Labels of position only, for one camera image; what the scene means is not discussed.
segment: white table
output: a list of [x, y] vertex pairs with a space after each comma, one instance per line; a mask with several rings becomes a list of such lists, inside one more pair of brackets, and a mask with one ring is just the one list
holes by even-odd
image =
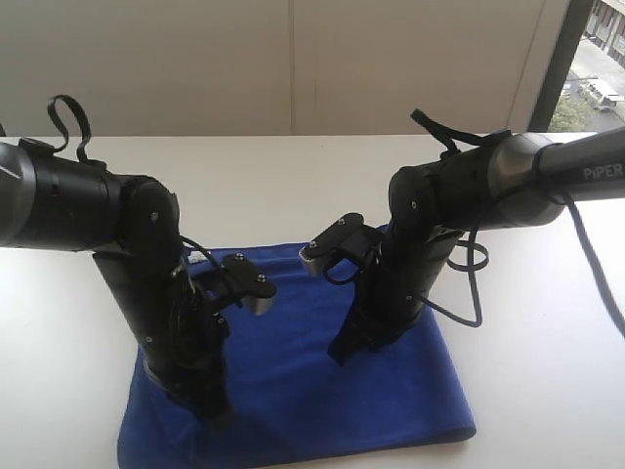
[[[307, 240], [348, 211], [385, 223], [393, 173], [435, 159], [440, 145], [425, 136], [100, 138], [89, 150], [113, 172], [161, 180], [178, 194], [182, 232], [217, 247]], [[581, 208], [623, 308], [625, 201]], [[438, 319], [478, 434], [293, 467], [625, 466], [625, 342], [568, 215], [479, 239], [492, 257], [479, 274], [484, 326]], [[0, 249], [0, 280], [0, 466], [115, 467], [136, 344], [90, 256]], [[445, 270], [432, 298], [472, 313], [465, 275]]]

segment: tree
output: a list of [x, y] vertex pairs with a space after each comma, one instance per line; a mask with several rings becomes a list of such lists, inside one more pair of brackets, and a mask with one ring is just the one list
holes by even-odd
[[549, 124], [549, 132], [583, 132], [590, 124], [590, 108], [583, 100], [560, 97]]

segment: blue towel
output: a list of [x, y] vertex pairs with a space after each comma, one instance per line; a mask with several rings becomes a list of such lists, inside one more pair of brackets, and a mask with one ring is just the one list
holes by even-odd
[[[431, 311], [393, 345], [345, 366], [326, 354], [350, 306], [352, 285], [309, 277], [301, 244], [239, 249], [278, 288], [262, 317], [225, 312], [235, 424], [198, 423], [146, 377], [137, 357], [118, 441], [121, 469], [245, 468], [382, 448], [457, 442], [473, 416]], [[219, 258], [233, 250], [213, 251]], [[191, 272], [207, 269], [191, 266]], [[336, 277], [349, 275], [339, 266]]]

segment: white van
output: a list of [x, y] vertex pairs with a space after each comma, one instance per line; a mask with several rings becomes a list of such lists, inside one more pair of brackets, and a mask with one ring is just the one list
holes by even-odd
[[583, 86], [582, 96], [594, 109], [610, 110], [616, 103], [625, 101], [623, 95], [616, 93], [611, 86], [600, 78], [591, 78]]

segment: street outside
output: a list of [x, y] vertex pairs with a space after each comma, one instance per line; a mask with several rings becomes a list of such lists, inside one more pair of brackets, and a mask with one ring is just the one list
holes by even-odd
[[[620, 95], [625, 96], [625, 68], [615, 62], [599, 47], [586, 38], [582, 38], [577, 47], [575, 58], [570, 66], [566, 83], [570, 85], [570, 98], [583, 100], [580, 96], [580, 81], [585, 78], [600, 78]], [[613, 110], [590, 110], [591, 132], [604, 132], [625, 125], [625, 102], [618, 103]]]

